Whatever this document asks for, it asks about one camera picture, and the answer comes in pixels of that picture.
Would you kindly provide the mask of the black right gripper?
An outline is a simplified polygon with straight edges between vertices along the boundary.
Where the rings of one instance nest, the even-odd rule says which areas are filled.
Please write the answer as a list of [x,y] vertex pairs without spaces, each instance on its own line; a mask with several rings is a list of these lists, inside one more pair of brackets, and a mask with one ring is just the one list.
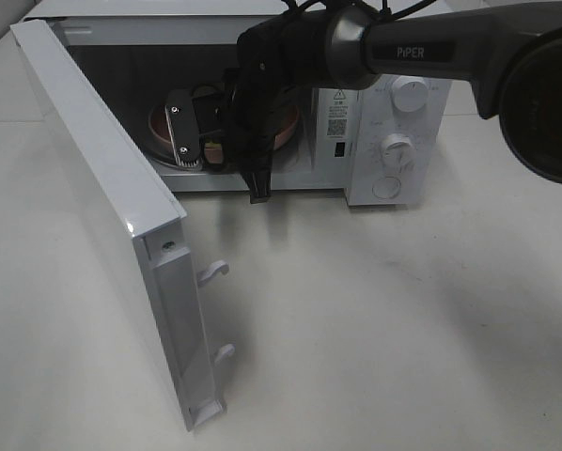
[[288,141],[282,135],[292,134],[291,125],[299,117],[298,92],[260,72],[244,75],[240,70],[226,70],[221,87],[199,86],[191,92],[193,105],[204,97],[218,105],[225,154],[242,174],[251,204],[271,198],[273,153],[278,140]]

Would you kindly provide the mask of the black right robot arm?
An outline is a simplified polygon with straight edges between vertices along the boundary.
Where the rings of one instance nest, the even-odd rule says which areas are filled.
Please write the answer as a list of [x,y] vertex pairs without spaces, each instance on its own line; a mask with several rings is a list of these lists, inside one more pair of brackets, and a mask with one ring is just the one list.
[[363,1],[289,2],[237,38],[219,117],[250,199],[271,195],[273,140],[299,87],[361,90],[384,75],[467,82],[515,157],[562,184],[562,1],[421,16]]

